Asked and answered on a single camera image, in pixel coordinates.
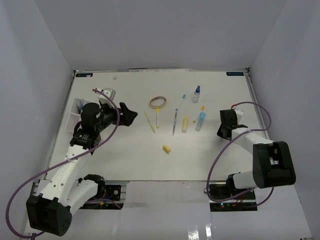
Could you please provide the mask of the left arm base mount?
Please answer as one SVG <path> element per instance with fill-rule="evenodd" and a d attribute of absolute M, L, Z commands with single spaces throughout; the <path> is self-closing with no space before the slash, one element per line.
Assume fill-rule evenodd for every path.
<path fill-rule="evenodd" d="M 81 210 L 121 210 L 126 198 L 126 187 L 119 184 L 107 184 L 99 197 L 92 197 Z"/>

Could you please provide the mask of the grey silver pen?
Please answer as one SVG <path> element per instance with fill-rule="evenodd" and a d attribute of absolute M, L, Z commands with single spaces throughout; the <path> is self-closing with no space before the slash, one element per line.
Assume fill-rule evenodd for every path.
<path fill-rule="evenodd" d="M 172 135 L 173 135 L 173 136 L 175 135 L 177 115 L 178 115 L 178 111 L 175 110 L 175 112 L 174 112 L 174 120 L 173 120 L 173 128 L 172 128 Z"/>

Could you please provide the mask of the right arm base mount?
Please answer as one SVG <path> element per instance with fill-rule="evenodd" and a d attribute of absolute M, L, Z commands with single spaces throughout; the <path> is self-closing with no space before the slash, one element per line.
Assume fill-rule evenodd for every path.
<path fill-rule="evenodd" d="M 253 191 L 234 197 L 234 195 L 238 195 L 243 191 L 244 189 L 230 190 L 224 182 L 209 184 L 210 196 L 218 200 L 218 202 L 209 201 L 210 211 L 212 213 L 257 211 L 256 195 Z"/>

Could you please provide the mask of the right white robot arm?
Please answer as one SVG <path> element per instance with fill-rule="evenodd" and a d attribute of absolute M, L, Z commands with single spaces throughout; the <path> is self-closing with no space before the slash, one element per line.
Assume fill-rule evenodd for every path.
<path fill-rule="evenodd" d="M 234 142 L 252 155 L 252 170 L 230 174 L 226 180 L 226 195 L 236 200 L 246 189 L 265 189 L 291 186 L 296 183 L 296 173 L 289 145 L 272 141 L 249 131 L 240 124 L 243 111 L 234 108 L 220 111 L 217 135 Z"/>

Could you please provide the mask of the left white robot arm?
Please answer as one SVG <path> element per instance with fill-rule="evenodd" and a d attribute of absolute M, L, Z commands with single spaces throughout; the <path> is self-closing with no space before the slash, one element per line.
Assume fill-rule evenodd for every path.
<path fill-rule="evenodd" d="M 105 179 L 100 175 L 88 174 L 77 187 L 74 184 L 93 155 L 94 148 L 101 142 L 101 132 L 110 125 L 128 127 L 138 116 L 125 103 L 119 105 L 119 108 L 113 108 L 107 103 L 89 102 L 82 107 L 80 121 L 74 127 L 65 156 L 66 163 L 58 167 L 37 196 L 30 196 L 26 202 L 31 228 L 61 237 L 69 229 L 73 215 L 85 202 L 105 196 Z"/>

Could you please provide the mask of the dark blue pen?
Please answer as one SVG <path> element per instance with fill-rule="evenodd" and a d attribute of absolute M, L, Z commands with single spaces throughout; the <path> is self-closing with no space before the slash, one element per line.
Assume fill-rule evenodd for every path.
<path fill-rule="evenodd" d="M 78 108 L 78 113 L 80 114 L 82 112 L 83 106 L 84 106 L 85 100 L 81 99 L 77 102 L 77 108 Z"/>

